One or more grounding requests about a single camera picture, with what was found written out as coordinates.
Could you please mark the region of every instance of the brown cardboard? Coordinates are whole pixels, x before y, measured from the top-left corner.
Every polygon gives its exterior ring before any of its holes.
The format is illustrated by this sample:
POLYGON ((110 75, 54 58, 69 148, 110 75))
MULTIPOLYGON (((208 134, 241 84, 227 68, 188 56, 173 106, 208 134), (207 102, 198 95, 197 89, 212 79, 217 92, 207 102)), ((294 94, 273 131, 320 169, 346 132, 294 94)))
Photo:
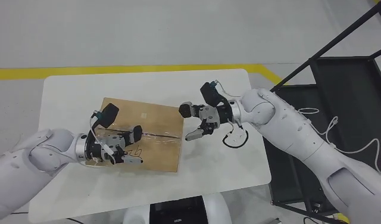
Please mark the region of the brown cardboard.
MULTIPOLYGON (((183 117, 177 107, 168 107, 144 102, 126 101, 114 98, 104 98, 103 109, 113 103, 119 108, 118 116, 109 129, 129 130, 141 125, 143 136, 140 141, 126 147, 130 155, 139 156, 141 165, 118 164, 123 170, 155 170, 177 172, 183 132, 183 117)), ((116 134, 118 132, 96 128, 97 136, 116 134)), ((97 166, 110 166, 111 163, 98 163, 97 166)))

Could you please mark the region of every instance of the gray floor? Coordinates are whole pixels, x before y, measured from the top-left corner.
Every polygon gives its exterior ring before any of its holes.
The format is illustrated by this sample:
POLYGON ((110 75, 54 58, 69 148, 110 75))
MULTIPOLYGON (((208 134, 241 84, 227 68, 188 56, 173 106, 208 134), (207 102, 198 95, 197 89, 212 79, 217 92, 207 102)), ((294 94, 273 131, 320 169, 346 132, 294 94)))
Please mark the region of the gray floor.
MULTIPOLYGON (((0 0, 0 68, 263 63, 285 77, 372 5, 371 0, 0 0)), ((380 48, 378 17, 327 54, 369 55, 380 48)), ((260 74, 251 74, 251 82, 273 85, 260 74)), ((306 70, 291 83, 313 82, 306 70)), ((37 131, 42 85, 43 80, 0 80, 0 153, 37 131)), ((223 196, 234 224, 264 224, 275 217, 302 223, 300 215, 270 205, 267 186, 223 196)), ((122 216, 118 210, 78 219, 120 223, 122 216)), ((16 223, 27 223, 26 215, 0 220, 16 223)))

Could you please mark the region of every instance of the black shelf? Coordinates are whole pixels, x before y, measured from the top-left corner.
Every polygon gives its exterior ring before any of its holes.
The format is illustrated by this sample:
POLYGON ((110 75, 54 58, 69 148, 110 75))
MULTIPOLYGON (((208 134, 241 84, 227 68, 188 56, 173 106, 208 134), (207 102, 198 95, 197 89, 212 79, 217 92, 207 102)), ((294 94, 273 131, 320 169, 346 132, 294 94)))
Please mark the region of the black shelf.
MULTIPOLYGON (((296 109, 318 108, 318 114, 305 116, 320 132, 324 132, 331 119, 338 116, 339 123, 330 130, 329 139, 345 151, 358 150, 374 138, 381 139, 381 72, 374 60, 381 56, 381 49, 370 56, 321 56, 367 20, 378 16, 378 13, 381 13, 381 2, 271 89, 296 109), (308 66, 311 67, 316 85, 285 86, 286 82, 308 66)), ((339 223, 325 217, 337 211, 325 197, 314 173, 267 140, 264 143, 272 175, 270 191, 273 205, 326 223, 339 223), (306 211, 287 205, 301 201, 306 211)), ((375 168, 376 148, 369 147, 348 157, 375 168)))

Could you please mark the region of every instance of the white table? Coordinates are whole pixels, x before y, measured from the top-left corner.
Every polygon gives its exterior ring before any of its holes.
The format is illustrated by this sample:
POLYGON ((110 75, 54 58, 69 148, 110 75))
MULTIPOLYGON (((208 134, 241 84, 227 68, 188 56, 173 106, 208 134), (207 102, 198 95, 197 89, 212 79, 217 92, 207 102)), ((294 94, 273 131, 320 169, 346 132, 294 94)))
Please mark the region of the white table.
MULTIPOLYGON (((231 94, 250 89, 245 70, 174 71, 161 73, 54 76, 45 80, 39 129, 89 130, 89 116, 103 97, 178 107, 184 101, 205 104, 199 91, 218 79, 231 94)), ((183 138, 200 124, 186 119, 183 138)), ((231 129, 222 125, 213 135, 183 140, 177 173, 121 173, 69 164, 31 200, 29 220, 75 217, 144 204, 223 192, 270 182, 262 136, 250 125, 248 143, 231 149, 221 142, 231 129)))

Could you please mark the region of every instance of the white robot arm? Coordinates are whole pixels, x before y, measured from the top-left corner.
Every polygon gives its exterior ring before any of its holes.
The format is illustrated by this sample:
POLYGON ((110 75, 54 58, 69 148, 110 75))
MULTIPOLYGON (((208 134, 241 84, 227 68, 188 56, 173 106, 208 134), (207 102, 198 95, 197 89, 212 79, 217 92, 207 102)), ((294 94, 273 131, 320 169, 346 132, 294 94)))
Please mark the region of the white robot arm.
POLYGON ((75 149, 85 144, 86 137, 64 129, 43 130, 25 140, 15 151, 3 154, 0 158, 0 219, 28 203, 67 163, 79 162, 75 149))
POLYGON ((95 127, 107 128, 115 120, 118 108, 112 104, 92 115, 97 121, 88 135, 65 129, 43 130, 0 155, 0 219, 27 204, 68 163, 109 160, 115 163, 141 164, 140 157, 128 155, 124 148, 142 137, 141 126, 103 138, 95 136, 95 127))
POLYGON ((241 127, 242 123, 248 122, 275 147, 310 168, 320 181, 328 200, 348 216, 351 223, 380 222, 379 173, 363 162, 336 151, 321 139, 307 118, 274 93, 253 89, 240 99, 228 101, 218 94, 215 89, 217 83, 206 83, 201 88, 208 106, 189 102, 180 106, 183 117, 195 116, 202 120, 199 128, 187 135, 188 140, 212 134, 213 129, 222 123, 232 122, 241 127))

